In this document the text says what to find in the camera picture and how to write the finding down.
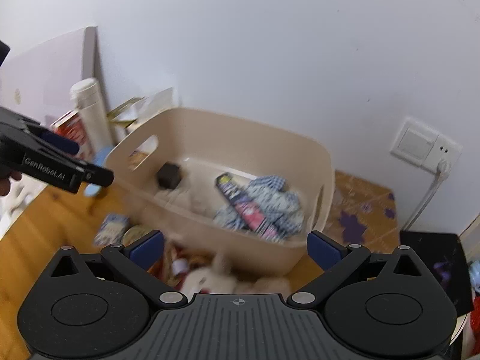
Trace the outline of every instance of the storage bin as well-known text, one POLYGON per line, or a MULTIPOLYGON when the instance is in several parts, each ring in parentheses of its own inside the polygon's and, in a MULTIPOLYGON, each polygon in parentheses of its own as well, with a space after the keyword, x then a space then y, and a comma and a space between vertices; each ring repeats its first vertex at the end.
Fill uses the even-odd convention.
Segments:
POLYGON ((125 195, 129 215, 164 232, 186 247, 221 252, 235 267, 260 275, 284 275, 306 251, 309 231, 322 231, 333 198, 330 155, 313 139, 249 120, 188 108, 165 110, 128 135, 109 154, 106 165, 125 195), (129 157, 150 137, 157 147, 135 169, 129 157), (206 202, 207 215, 155 197, 155 173, 166 162, 182 169, 196 199, 206 202), (217 226, 212 217, 226 200, 215 178, 228 171, 240 183, 257 176, 287 180, 305 212, 304 234, 283 243, 217 226))

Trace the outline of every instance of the electrical socket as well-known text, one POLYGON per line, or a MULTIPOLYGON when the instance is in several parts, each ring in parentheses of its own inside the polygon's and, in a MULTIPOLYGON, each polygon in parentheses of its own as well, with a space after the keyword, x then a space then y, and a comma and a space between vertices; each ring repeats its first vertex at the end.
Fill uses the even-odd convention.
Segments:
POLYGON ((421 167, 430 172, 437 173, 438 162, 440 162, 441 159, 450 162, 453 167, 460 157, 462 150, 462 145, 445 135, 439 134, 421 167))

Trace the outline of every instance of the blue gripper pad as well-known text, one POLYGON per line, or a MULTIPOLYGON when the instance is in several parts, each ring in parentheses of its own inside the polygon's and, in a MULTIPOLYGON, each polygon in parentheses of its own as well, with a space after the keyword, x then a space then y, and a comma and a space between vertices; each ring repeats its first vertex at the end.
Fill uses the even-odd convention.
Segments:
POLYGON ((307 237, 307 253, 324 271, 328 271, 348 254, 348 249, 314 230, 307 237))
POLYGON ((163 234, 160 231, 150 232, 131 246, 133 247, 127 257, 142 269, 147 270, 163 255, 163 234))

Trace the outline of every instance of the purple design on black box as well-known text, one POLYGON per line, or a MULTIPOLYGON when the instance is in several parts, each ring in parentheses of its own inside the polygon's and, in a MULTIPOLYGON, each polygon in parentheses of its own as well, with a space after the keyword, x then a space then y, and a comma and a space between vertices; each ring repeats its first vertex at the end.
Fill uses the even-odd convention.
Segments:
POLYGON ((347 212, 342 211, 338 221, 345 228, 342 232, 343 242, 348 244, 363 243, 363 233, 367 227, 359 223, 355 214, 349 215, 347 212))
POLYGON ((395 218, 395 210, 392 210, 391 208, 385 208, 385 216, 390 219, 395 218))

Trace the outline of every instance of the human hand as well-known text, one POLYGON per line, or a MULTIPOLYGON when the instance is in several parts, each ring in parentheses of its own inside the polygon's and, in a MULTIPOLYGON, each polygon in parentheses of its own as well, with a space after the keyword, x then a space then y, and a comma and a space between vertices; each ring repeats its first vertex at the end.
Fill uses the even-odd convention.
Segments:
POLYGON ((10 177, 19 181, 22 179, 22 174, 13 170, 8 177, 0 179, 0 196, 7 196, 10 192, 10 177))

